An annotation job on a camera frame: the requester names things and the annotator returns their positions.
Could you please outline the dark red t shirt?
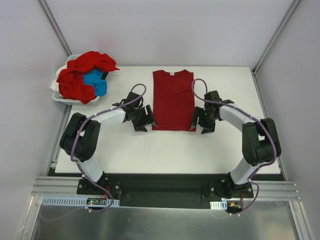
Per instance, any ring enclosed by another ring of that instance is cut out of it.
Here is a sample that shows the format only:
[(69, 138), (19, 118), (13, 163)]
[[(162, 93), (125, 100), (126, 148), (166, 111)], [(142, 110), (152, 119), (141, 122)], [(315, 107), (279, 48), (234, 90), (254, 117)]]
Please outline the dark red t shirt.
[(153, 131), (190, 131), (195, 109), (194, 73), (157, 70), (153, 73)]

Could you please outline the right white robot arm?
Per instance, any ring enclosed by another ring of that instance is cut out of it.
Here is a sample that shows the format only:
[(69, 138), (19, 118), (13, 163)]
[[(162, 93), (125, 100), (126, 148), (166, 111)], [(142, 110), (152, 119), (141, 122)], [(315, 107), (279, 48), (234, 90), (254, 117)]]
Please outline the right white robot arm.
[(202, 128), (201, 134), (215, 131), (216, 121), (226, 121), (242, 134), (242, 159), (225, 179), (214, 187), (223, 198), (235, 198), (242, 193), (257, 171), (271, 165), (281, 154), (276, 124), (271, 118), (256, 118), (234, 105), (222, 100), (214, 90), (204, 95), (204, 107), (195, 107), (190, 129)]

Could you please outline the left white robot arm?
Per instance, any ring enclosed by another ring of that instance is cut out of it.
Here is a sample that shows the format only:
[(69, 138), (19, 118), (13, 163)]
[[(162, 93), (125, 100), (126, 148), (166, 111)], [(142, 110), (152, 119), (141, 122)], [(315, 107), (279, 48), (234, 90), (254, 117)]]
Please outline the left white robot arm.
[(150, 105), (143, 105), (141, 95), (130, 91), (125, 99), (116, 102), (107, 110), (86, 116), (74, 113), (59, 142), (59, 146), (75, 162), (83, 177), (90, 180), (88, 188), (96, 195), (103, 193), (106, 182), (103, 170), (96, 160), (100, 131), (116, 124), (132, 122), (135, 132), (147, 132), (146, 126), (158, 124)]

